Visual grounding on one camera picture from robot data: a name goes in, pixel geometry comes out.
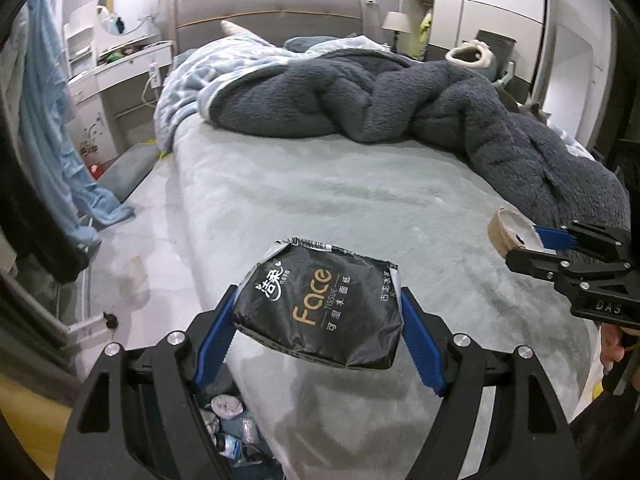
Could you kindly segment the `person's right hand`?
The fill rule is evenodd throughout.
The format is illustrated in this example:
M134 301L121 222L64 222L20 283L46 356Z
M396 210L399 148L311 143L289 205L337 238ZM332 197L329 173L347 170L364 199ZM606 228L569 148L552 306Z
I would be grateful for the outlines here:
M600 336L600 361L605 373L608 373L616 363L625 357L627 348L634 337L624 332L620 327L611 324L601 325Z

